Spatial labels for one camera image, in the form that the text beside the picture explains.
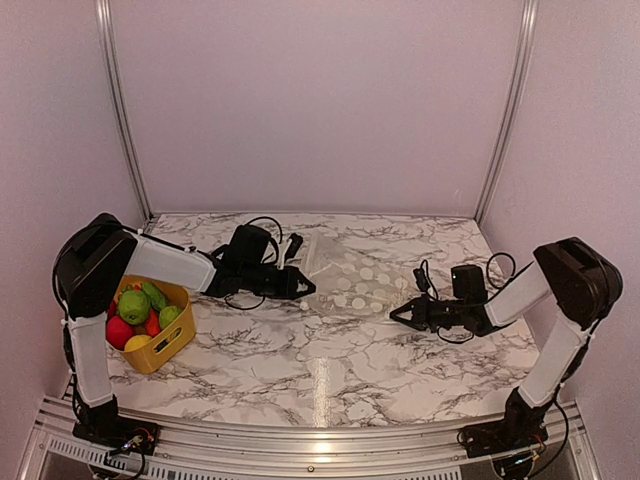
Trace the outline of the fake yellow lemon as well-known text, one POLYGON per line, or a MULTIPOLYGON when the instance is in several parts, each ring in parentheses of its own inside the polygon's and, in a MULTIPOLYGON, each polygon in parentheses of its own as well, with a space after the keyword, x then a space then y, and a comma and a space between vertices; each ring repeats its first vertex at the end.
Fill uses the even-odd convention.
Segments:
POLYGON ((124 346, 125 352, 133 352, 141 349, 152 340, 152 337, 146 334, 134 335, 128 339, 124 346))

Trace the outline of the fake orange carrot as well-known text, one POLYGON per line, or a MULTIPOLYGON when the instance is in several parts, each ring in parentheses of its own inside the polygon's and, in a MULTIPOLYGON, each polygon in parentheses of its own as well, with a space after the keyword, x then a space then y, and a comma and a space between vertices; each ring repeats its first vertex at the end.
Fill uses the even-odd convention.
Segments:
POLYGON ((155 337, 162 332, 162 328, 159 324, 159 315, 154 308, 150 309, 149 317, 144 323, 144 329, 146 334, 151 337, 155 337))

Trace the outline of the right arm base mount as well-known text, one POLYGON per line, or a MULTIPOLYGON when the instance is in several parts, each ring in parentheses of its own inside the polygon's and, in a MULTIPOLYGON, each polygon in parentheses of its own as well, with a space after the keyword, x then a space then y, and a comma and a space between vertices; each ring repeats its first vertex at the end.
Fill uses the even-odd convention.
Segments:
POLYGON ((547 430, 541 422, 509 425, 505 420, 467 425, 457 435, 459 445, 469 458, 523 449, 547 439, 547 430))

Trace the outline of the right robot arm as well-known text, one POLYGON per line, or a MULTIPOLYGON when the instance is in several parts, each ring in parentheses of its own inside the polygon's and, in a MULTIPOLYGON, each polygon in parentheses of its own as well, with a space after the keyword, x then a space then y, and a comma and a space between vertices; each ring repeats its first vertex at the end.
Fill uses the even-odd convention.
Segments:
POLYGON ((561 387, 579 368, 591 337, 623 293, 618 267, 577 237, 537 247, 528 264, 513 269, 493 292, 489 270, 463 264, 452 268, 452 295, 436 293, 426 265, 414 271, 419 296, 392 310, 391 320, 417 331, 441 334, 460 327, 473 338, 488 337, 528 317, 543 304, 556 319, 539 356, 509 395, 501 419, 464 429, 477 446, 483 436, 515 448, 542 426, 561 387))

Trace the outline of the fake green cucumber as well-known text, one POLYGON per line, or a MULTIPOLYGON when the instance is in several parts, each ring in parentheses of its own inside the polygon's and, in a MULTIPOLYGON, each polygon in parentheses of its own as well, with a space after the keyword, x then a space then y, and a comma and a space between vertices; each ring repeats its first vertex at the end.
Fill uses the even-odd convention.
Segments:
POLYGON ((151 306, 160 312, 170 305, 168 297, 152 282, 144 282, 141 284, 142 291, 149 298, 151 306))

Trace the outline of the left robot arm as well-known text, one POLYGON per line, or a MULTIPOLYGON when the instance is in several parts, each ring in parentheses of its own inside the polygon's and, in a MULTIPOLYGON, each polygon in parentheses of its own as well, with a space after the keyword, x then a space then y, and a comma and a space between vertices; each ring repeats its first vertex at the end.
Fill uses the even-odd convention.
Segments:
POLYGON ((195 335, 188 295, 230 301, 297 300, 315 284, 292 265, 303 239, 272 236, 249 221, 211 252, 182 247, 103 213, 76 232, 54 262, 63 349, 72 380, 73 434, 94 443, 152 449, 158 427, 120 415, 107 365, 116 349, 152 373, 195 335))

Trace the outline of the fake green apple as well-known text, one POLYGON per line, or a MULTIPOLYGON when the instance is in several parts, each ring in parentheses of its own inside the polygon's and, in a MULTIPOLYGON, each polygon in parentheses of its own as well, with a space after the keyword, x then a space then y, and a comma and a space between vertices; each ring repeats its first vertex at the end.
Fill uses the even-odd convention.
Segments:
POLYGON ((183 312, 183 309, 176 305, 164 307, 159 313, 159 326, 162 330, 173 323, 183 312))
POLYGON ((125 291, 118 303, 119 317, 132 326, 143 324, 149 317, 151 304, 141 290, 125 291))

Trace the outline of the clear polka dot zip bag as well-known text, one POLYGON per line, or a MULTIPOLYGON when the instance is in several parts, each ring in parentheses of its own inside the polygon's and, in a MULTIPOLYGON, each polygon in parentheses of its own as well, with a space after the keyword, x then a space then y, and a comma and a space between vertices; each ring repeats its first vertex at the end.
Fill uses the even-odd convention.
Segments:
POLYGON ((301 271, 316 285, 301 307, 321 315, 384 318, 412 293, 400 271, 320 233, 311 237, 301 271))

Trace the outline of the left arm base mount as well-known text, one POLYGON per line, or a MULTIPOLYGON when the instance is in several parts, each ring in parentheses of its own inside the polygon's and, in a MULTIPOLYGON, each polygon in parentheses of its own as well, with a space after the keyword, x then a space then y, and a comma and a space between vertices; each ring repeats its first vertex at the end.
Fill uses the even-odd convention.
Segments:
POLYGON ((154 453, 159 432, 157 423, 118 414, 78 421, 72 431, 74 437, 110 447, 113 452, 136 451, 146 456, 154 453))

